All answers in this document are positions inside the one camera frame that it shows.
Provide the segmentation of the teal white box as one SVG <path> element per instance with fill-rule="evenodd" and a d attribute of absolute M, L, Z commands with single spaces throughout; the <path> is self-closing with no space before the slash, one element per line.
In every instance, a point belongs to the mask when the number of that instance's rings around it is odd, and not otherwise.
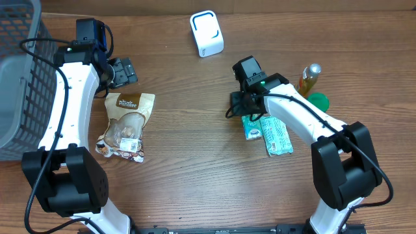
<path fill-rule="evenodd" d="M 293 153 L 293 146 L 285 123 L 273 116 L 264 116 L 260 118 L 260 124 L 266 150 L 270 157 Z"/>

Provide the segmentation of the white packet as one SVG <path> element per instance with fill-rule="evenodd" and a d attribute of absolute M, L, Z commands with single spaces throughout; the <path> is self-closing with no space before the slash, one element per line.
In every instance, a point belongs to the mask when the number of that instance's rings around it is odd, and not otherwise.
<path fill-rule="evenodd" d="M 105 99 L 108 128 L 96 142 L 96 152 L 142 163 L 143 128 L 150 119 L 154 94 L 110 93 Z"/>

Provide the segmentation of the yellow oil bottle silver cap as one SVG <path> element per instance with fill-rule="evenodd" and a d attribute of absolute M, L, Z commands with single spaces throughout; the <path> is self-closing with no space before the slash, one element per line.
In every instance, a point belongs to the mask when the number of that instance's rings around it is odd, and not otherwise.
<path fill-rule="evenodd" d="M 296 91 L 305 98 L 312 87 L 316 84 L 321 71 L 322 68 L 317 63 L 305 67 L 301 78 L 299 78 L 297 84 L 295 85 Z"/>

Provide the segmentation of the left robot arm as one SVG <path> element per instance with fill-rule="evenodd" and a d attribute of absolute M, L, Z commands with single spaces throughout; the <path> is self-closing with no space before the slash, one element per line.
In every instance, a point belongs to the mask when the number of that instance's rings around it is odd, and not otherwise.
<path fill-rule="evenodd" d="M 109 26 L 94 18 L 78 19 L 75 40 L 59 42 L 49 62 L 57 80 L 49 123 L 38 149 L 23 154 L 21 167 L 32 188 L 29 203 L 65 218 L 66 225 L 136 233 L 133 219 L 111 202 L 107 175 L 88 147 L 95 95 L 138 80 L 131 61 L 112 58 L 113 49 Z"/>

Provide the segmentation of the teal tissue packet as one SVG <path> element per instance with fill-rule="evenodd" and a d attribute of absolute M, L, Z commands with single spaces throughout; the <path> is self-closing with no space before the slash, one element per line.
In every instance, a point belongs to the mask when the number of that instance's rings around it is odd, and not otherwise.
<path fill-rule="evenodd" d="M 245 115 L 241 117 L 244 136 L 246 140 L 255 140 L 263 136 L 261 123 L 259 121 L 261 115 Z"/>

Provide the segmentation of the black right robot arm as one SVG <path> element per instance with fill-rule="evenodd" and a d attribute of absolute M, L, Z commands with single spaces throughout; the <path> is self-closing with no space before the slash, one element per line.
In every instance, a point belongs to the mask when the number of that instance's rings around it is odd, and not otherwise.
<path fill-rule="evenodd" d="M 269 114 L 311 148 L 313 182 L 320 201 L 305 224 L 279 224 L 277 233 L 365 233 L 347 224 L 354 209 L 382 183 L 369 130 L 332 118 L 302 97 L 282 75 L 267 75 L 253 56 L 232 67 L 240 90 L 231 93 L 227 117 Z"/>

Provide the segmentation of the green lid jar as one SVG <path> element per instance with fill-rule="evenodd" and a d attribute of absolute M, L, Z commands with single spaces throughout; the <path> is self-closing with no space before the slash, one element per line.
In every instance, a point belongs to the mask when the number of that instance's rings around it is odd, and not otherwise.
<path fill-rule="evenodd" d="M 323 93 L 313 93 L 307 97 L 307 100 L 320 109 L 322 112 L 326 112 L 330 107 L 330 101 Z"/>

